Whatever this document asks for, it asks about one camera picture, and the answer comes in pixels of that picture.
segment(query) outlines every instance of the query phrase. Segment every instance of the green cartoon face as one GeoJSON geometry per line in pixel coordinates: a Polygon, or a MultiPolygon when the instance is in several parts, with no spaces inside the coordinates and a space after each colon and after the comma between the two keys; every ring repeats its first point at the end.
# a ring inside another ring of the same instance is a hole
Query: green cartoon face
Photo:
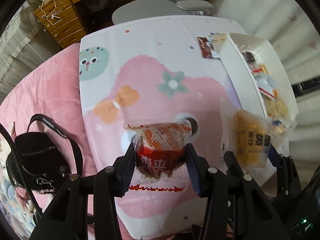
{"type": "Polygon", "coordinates": [[[80,52],[80,81],[94,79],[100,76],[109,63],[109,52],[103,47],[91,47],[80,52]]]}

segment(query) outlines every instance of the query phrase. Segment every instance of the table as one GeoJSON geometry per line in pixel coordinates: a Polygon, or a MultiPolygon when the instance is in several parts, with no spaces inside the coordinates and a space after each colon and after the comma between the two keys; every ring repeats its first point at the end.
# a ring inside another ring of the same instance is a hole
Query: table
{"type": "MultiPolygon", "coordinates": [[[[236,21],[183,15],[127,22],[82,38],[81,105],[98,171],[126,152],[135,135],[123,128],[126,120],[170,118],[194,119],[197,131],[187,142],[211,166],[225,169],[220,105],[241,106],[222,62],[202,58],[197,37],[228,32],[245,34],[236,21]]],[[[133,238],[166,236],[203,222],[206,199],[196,197],[185,166],[169,181],[138,180],[116,199],[133,238]]]]}
{"type": "MultiPolygon", "coordinates": [[[[131,1],[135,0],[109,0],[110,13],[131,1]]],[[[62,48],[79,42],[97,29],[84,0],[46,0],[42,10],[39,6],[34,14],[62,48]],[[52,14],[59,18],[50,19],[52,14]]]]}

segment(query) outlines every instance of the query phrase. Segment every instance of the metal bolt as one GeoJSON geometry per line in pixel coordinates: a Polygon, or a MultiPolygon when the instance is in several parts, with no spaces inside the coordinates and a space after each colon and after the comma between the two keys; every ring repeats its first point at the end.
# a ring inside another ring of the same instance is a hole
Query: metal bolt
{"type": "Polygon", "coordinates": [[[215,167],[209,167],[209,168],[208,168],[208,171],[209,171],[210,173],[217,173],[217,172],[218,172],[217,168],[215,168],[215,167]]]}
{"type": "Polygon", "coordinates": [[[251,175],[249,175],[249,174],[244,174],[244,175],[243,175],[243,178],[244,178],[246,181],[251,181],[251,180],[252,180],[252,177],[251,177],[251,175]]]}
{"type": "Polygon", "coordinates": [[[75,180],[77,180],[79,178],[79,175],[78,174],[72,174],[72,175],[70,175],[70,179],[72,180],[72,181],[75,181],[75,180]]]}
{"type": "Polygon", "coordinates": [[[114,170],[115,170],[115,168],[112,167],[112,166],[108,166],[108,167],[106,167],[106,168],[104,169],[104,171],[105,171],[106,173],[113,172],[114,170]]]}

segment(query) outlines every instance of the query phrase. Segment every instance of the pink bedspread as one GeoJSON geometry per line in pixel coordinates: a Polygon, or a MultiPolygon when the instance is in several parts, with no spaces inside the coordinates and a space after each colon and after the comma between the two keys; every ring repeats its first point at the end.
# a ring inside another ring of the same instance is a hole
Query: pink bedspread
{"type": "MultiPolygon", "coordinates": [[[[5,98],[0,106],[0,122],[9,127],[15,122],[19,135],[27,131],[30,118],[37,113],[52,118],[80,146],[83,155],[83,176],[97,173],[89,148],[82,118],[79,93],[79,47],[73,44],[41,64],[26,76],[5,98]]],[[[31,125],[30,131],[44,131],[60,146],[72,173],[76,165],[69,140],[61,138],[40,122],[31,125]]],[[[47,203],[47,195],[36,195],[40,207],[47,203]]],[[[93,214],[93,201],[89,196],[88,213],[93,214]]],[[[120,222],[123,239],[131,239],[120,222]]]]}

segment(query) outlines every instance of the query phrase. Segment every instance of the chair seat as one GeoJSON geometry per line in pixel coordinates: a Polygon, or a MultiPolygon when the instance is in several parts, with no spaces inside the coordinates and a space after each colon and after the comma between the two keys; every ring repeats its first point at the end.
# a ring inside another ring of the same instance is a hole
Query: chair seat
{"type": "Polygon", "coordinates": [[[115,10],[112,14],[112,22],[116,25],[156,16],[190,14],[169,0],[136,0],[115,10]]]}

